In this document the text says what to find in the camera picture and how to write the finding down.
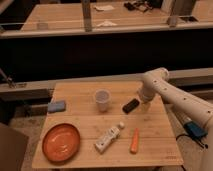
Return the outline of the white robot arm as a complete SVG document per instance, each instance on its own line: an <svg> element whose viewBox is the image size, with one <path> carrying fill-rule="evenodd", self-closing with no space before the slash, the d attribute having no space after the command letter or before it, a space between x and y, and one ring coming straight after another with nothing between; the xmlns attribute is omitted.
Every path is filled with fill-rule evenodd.
<svg viewBox="0 0 213 171"><path fill-rule="evenodd" d="M148 103L159 94L206 130L208 148L203 152L199 171L213 171L213 104L169 84L168 79L169 71L163 67L144 72L139 98Z"/></svg>

